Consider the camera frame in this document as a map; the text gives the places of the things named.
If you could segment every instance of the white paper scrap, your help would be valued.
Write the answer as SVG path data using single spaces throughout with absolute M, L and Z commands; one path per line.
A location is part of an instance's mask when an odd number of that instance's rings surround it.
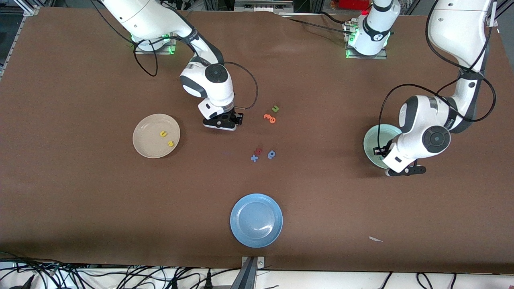
M 375 242 L 382 242 L 382 243 L 384 242 L 384 241 L 379 240 L 379 239 L 377 239 L 377 238 L 374 238 L 374 237 L 372 237 L 372 236 L 370 236 L 370 240 L 373 240 L 373 241 L 375 241 Z

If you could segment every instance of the red object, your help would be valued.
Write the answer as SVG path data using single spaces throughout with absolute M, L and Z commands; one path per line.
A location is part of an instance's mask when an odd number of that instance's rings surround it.
M 352 10 L 367 10 L 370 0 L 339 0 L 339 8 Z

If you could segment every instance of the black round joint cap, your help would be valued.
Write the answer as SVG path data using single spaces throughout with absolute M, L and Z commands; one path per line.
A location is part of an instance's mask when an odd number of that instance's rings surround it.
M 431 153 L 440 153 L 448 147 L 450 138 L 446 128 L 434 125 L 423 133 L 423 145 Z
M 210 82 L 221 83 L 227 81 L 228 72 L 223 65 L 215 63 L 207 66 L 205 69 L 205 77 L 207 77 L 207 80 Z

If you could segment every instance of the brown table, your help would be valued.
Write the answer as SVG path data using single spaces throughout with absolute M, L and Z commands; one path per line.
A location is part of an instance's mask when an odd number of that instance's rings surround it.
M 202 126 L 199 100 L 178 78 L 186 46 L 159 56 L 151 78 L 92 9 L 42 8 L 27 20 L 0 82 L 2 250 L 87 263 L 233 267 L 264 255 L 275 269 L 514 272 L 514 78 L 496 31 L 494 113 L 421 160 L 426 174 L 391 178 L 362 149 L 384 96 L 457 74 L 427 47 L 425 17 L 398 19 L 386 61 L 346 59 L 341 34 L 272 13 L 188 18 L 259 81 L 257 105 L 235 132 Z M 153 56 L 141 59 L 153 69 Z M 236 105 L 249 105 L 251 79 L 228 68 Z M 412 94 L 423 92 L 396 92 L 384 122 L 397 124 Z M 273 105 L 272 125 L 263 115 Z M 479 114 L 489 105 L 484 87 Z M 162 159 L 132 145 L 135 125 L 154 113 L 181 127 Z M 277 156 L 253 163 L 257 146 Z M 280 237 L 263 249 L 241 245 L 229 227 L 232 206 L 254 192 L 284 214 Z

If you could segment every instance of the beige plate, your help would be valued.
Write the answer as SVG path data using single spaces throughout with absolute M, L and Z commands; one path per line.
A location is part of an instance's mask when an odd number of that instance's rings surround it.
M 166 131 L 167 135 L 161 137 L 160 133 Z M 165 114 L 153 114 L 140 121 L 134 134 L 132 143 L 136 151 L 148 158 L 159 158 L 171 153 L 180 140 L 180 128 L 173 117 Z

